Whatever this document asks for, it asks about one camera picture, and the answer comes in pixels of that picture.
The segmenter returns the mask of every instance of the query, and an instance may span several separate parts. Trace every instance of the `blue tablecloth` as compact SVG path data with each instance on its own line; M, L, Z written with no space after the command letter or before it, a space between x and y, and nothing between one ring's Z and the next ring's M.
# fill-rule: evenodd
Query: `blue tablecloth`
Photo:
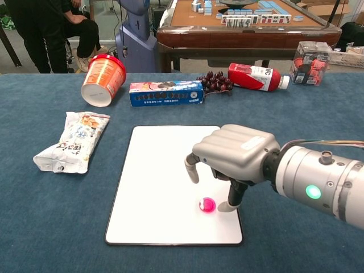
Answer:
M363 74L326 74L319 87L275 93L234 88L202 105L131 107L136 81L190 80L197 74L129 74L109 107L80 95L85 75L0 77L0 272L364 272L364 231L279 196L268 182L246 192L240 246L109 246L104 234L137 125L237 123L278 142L362 139ZM41 172L32 157L57 143L66 111L111 116L89 171ZM356 148L334 153L363 159Z

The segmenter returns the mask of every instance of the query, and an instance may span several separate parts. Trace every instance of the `white basket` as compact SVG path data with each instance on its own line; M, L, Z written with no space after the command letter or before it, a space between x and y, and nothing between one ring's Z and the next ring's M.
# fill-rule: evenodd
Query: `white basket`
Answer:
M344 65L347 67L364 68L363 54L350 54L346 52L330 52L330 64Z

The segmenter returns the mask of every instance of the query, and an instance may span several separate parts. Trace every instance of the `sneaker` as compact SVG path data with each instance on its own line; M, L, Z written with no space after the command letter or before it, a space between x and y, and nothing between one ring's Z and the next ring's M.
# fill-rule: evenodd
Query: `sneaker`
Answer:
M108 54L108 53L109 53L109 48L102 45L101 48L96 51L96 54L94 54L93 52L91 53L90 58L93 58L95 55Z
M83 72L87 72L89 70L89 58L80 58L77 56L77 48L74 48L72 50L72 55L76 60L76 63L78 65L78 67L81 69L81 71Z

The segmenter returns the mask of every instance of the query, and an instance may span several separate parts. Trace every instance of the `green indicator light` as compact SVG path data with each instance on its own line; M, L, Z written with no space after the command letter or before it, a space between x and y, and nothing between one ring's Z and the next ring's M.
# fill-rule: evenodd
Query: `green indicator light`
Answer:
M318 187L310 185L306 187L306 194L309 198L319 199L321 197L321 191Z

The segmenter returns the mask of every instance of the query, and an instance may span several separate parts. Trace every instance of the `red grapes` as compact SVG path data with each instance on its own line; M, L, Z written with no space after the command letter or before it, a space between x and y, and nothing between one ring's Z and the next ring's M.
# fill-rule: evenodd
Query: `red grapes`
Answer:
M231 96L230 91L233 90L234 83L229 78L224 77L222 71L215 73L215 75L209 71L206 76L198 77L196 80L201 81L205 94L227 92Z

